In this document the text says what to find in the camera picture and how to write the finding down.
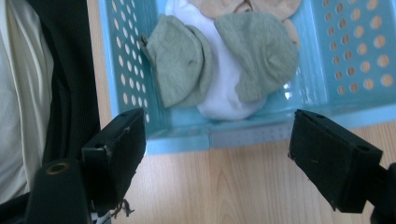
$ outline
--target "wooden surface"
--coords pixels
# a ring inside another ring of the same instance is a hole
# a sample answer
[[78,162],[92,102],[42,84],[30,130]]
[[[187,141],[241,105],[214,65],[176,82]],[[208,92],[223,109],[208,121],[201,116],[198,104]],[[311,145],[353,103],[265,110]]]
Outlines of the wooden surface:
[[[102,125],[110,119],[97,0],[88,0]],[[396,122],[355,130],[396,161]],[[126,195],[135,211],[113,223],[369,223],[334,212],[288,158],[289,142],[145,157]]]

